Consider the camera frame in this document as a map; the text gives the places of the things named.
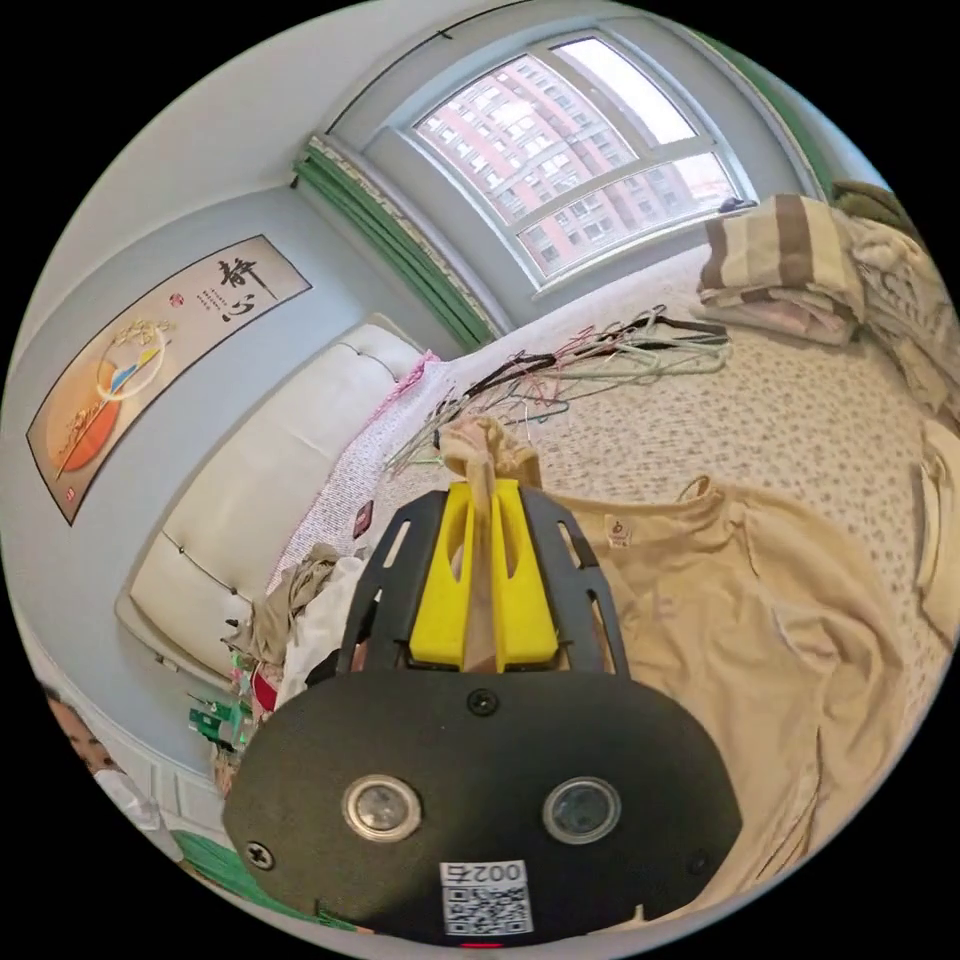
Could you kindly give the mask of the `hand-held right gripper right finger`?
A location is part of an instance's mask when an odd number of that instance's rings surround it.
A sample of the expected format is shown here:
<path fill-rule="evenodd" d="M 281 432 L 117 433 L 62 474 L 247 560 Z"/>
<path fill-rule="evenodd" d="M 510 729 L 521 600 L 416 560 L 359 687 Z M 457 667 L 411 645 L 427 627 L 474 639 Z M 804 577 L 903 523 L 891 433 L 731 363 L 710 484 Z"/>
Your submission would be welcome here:
<path fill-rule="evenodd" d="M 491 500 L 491 588 L 496 669 L 550 665 L 557 633 L 515 480 L 498 480 Z"/>

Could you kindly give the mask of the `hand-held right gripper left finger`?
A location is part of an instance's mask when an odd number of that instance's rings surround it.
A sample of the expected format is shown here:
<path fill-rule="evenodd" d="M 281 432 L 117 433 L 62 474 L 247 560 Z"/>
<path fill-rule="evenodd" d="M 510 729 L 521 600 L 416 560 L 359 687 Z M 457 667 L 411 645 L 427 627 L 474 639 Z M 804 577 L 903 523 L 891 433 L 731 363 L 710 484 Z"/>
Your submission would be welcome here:
<path fill-rule="evenodd" d="M 463 666 L 470 615 L 476 511 L 465 482 L 450 485 L 410 635 L 413 662 Z"/>

